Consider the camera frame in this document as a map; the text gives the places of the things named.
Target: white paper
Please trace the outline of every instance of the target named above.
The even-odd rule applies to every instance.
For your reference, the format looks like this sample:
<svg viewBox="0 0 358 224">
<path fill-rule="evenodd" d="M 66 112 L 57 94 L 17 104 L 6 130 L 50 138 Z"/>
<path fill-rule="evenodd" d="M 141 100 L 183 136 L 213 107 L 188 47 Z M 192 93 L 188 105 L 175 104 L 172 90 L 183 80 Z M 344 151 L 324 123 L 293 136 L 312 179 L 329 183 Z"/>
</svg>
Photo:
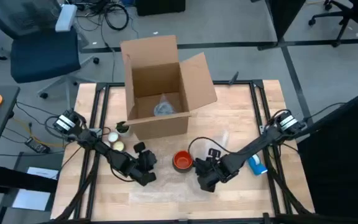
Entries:
<svg viewBox="0 0 358 224">
<path fill-rule="evenodd" d="M 57 170 L 43 169 L 38 167 L 29 167 L 28 174 L 38 175 L 56 180 Z M 24 208 L 44 211 L 47 206 L 50 193 L 38 192 L 34 190 L 20 189 L 13 202 L 13 208 Z"/>
</svg>

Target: red bowl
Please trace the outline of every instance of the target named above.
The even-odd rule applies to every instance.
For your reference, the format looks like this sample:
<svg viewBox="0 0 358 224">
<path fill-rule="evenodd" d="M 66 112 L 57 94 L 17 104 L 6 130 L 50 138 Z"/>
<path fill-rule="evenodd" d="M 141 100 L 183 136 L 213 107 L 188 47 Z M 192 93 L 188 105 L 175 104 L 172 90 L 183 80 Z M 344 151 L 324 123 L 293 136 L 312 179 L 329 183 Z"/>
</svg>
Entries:
<svg viewBox="0 0 358 224">
<path fill-rule="evenodd" d="M 187 151 L 179 151 L 173 156 L 173 167 L 178 172 L 188 172 L 193 167 L 193 159 Z"/>
</svg>

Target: wooden tabletop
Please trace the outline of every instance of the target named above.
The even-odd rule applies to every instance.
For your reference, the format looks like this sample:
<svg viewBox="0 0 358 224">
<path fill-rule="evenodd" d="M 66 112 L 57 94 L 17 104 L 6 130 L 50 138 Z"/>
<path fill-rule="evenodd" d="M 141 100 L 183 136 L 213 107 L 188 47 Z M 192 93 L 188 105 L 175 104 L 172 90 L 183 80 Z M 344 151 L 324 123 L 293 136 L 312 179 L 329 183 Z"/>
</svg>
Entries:
<svg viewBox="0 0 358 224">
<path fill-rule="evenodd" d="M 270 113 L 285 108 L 280 83 L 277 80 L 265 80 L 264 87 Z M 91 116 L 94 89 L 95 84 L 80 85 L 75 105 L 75 110 L 88 121 Z M 174 153 L 186 150 L 190 141 L 198 136 L 210 137 L 220 142 L 227 139 L 226 147 L 231 151 L 241 149 L 259 136 L 249 86 L 215 86 L 215 89 L 218 101 L 191 111 L 192 117 L 189 119 L 187 134 L 144 141 L 146 147 L 158 159 L 153 170 L 157 175 L 155 182 L 145 187 L 136 182 L 122 182 L 112 175 L 106 159 L 101 158 L 92 220 L 253 218 L 261 217 L 264 212 L 268 212 L 271 217 L 274 216 L 267 175 L 255 176 L 247 164 L 240 170 L 239 175 L 228 183 L 218 183 L 215 193 L 200 189 L 194 170 L 187 174 L 179 174 L 172 168 Z M 102 93 L 96 124 L 99 124 L 100 119 Z M 125 120 L 124 88 L 111 88 L 105 127 L 114 129 L 117 122 Z M 122 141 L 126 145 L 126 151 L 135 155 L 133 145 L 139 142 L 136 137 L 132 136 Z M 296 147 L 294 141 L 287 144 Z M 205 140 L 195 142 L 192 146 L 193 155 L 203 153 L 206 147 L 211 146 L 210 142 Z M 76 143 L 69 145 L 63 162 L 77 148 Z M 78 188 L 83 153 L 84 150 L 80 150 L 60 174 L 52 218 L 61 214 Z M 313 204 L 299 155 L 283 146 L 281 160 L 289 189 L 312 212 Z M 277 193 L 281 212 L 285 212 L 281 191 L 277 190 Z M 83 198 L 82 217 L 85 216 L 88 193 L 85 193 Z"/>
</svg>

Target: blue office chair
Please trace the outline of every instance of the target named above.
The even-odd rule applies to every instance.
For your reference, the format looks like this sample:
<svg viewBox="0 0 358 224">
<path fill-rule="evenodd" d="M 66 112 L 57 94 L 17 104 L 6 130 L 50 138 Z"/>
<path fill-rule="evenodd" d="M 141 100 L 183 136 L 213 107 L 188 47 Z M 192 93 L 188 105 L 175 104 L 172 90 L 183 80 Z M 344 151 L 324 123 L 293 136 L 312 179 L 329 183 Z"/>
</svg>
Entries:
<svg viewBox="0 0 358 224">
<path fill-rule="evenodd" d="M 343 19 L 340 21 L 339 25 L 342 25 L 341 31 L 339 32 L 339 35 L 335 42 L 332 43 L 333 47 L 337 47 L 341 44 L 341 37 L 343 33 L 345 32 L 345 29 L 347 27 L 347 24 L 349 23 L 349 20 L 353 20 L 356 23 L 358 23 L 358 0 L 350 0 L 351 3 L 353 3 L 352 8 L 348 8 L 344 6 L 343 4 L 333 1 L 333 0 L 325 0 L 324 5 L 325 9 L 328 11 L 332 8 L 332 4 L 337 6 L 341 11 L 339 12 L 328 12 L 328 13 L 322 13 L 318 15 L 314 15 L 311 20 L 309 20 L 309 25 L 313 26 L 316 23 L 316 19 L 318 17 L 343 17 Z"/>
<path fill-rule="evenodd" d="M 78 82 L 96 82 L 75 76 L 88 62 L 98 64 L 90 56 L 80 63 L 78 38 L 81 46 L 88 41 L 76 32 L 75 5 L 61 7 L 56 0 L 0 0 L 0 29 L 12 37 L 11 75 L 17 83 L 36 82 L 61 77 L 38 91 L 46 99 L 48 91 L 64 83 L 68 108 L 70 85 Z"/>
</svg>

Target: chair base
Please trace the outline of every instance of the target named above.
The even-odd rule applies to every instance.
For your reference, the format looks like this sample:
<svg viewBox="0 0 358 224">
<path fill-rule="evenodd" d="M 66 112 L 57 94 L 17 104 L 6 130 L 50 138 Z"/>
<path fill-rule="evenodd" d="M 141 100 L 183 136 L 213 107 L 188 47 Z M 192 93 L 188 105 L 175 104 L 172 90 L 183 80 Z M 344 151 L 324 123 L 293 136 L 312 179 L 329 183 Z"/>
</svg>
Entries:
<svg viewBox="0 0 358 224">
<path fill-rule="evenodd" d="M 95 56 L 90 56 L 87 59 L 85 59 L 83 62 L 81 62 L 81 68 L 84 67 L 86 64 L 88 64 L 90 61 L 96 59 Z M 48 90 L 64 83 L 66 85 L 66 99 L 67 99 L 67 109 L 71 109 L 71 102 L 70 102 L 70 85 L 77 85 L 78 83 L 96 83 L 96 80 L 92 80 L 89 78 L 82 78 L 78 77 L 76 73 L 78 73 L 80 70 L 77 70 L 75 72 L 72 72 L 68 75 L 64 75 L 58 80 L 54 81 L 53 83 L 47 85 L 46 87 L 42 88 L 37 92 L 37 94 L 43 98 L 46 99 L 48 97 L 48 94 L 46 93 Z"/>
<path fill-rule="evenodd" d="M 325 2 L 324 2 L 324 5 L 327 10 L 329 9 L 328 6 L 330 6 L 331 4 L 334 4 L 335 6 L 340 8 L 341 11 L 327 12 L 327 13 L 314 15 L 311 18 L 311 20 L 309 20 L 309 26 L 314 25 L 316 23 L 316 18 L 319 18 L 319 17 L 343 17 L 342 21 L 339 23 L 339 25 L 342 25 L 341 31 L 339 32 L 338 37 L 332 44 L 333 47 L 337 47 L 341 44 L 341 38 L 343 36 L 343 33 L 346 30 L 346 27 L 347 27 L 349 21 L 352 19 L 353 21 L 358 23 L 358 14 L 356 14 L 353 9 L 350 9 L 337 1 L 325 0 Z"/>
</svg>

